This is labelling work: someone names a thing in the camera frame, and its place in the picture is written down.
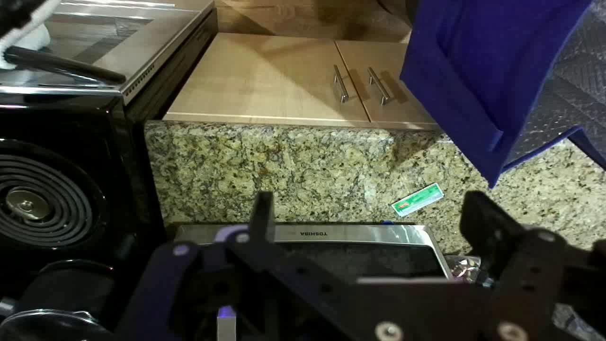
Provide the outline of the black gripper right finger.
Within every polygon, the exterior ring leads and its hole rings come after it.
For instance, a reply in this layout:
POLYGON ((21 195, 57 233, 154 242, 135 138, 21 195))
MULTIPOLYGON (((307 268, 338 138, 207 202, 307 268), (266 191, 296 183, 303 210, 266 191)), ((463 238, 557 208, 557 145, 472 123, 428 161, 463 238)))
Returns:
POLYGON ((357 341, 578 341, 565 308, 606 329, 606 257, 527 227, 481 191, 464 195, 461 233, 481 259, 480 278, 360 284, 357 341))

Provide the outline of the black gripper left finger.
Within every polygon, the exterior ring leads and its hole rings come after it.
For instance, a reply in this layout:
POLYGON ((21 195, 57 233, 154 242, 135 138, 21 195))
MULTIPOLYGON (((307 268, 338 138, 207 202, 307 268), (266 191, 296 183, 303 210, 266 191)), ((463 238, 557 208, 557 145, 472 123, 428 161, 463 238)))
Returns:
POLYGON ((156 248, 116 341, 353 341, 345 284, 273 231, 273 195, 262 191, 245 229, 156 248))

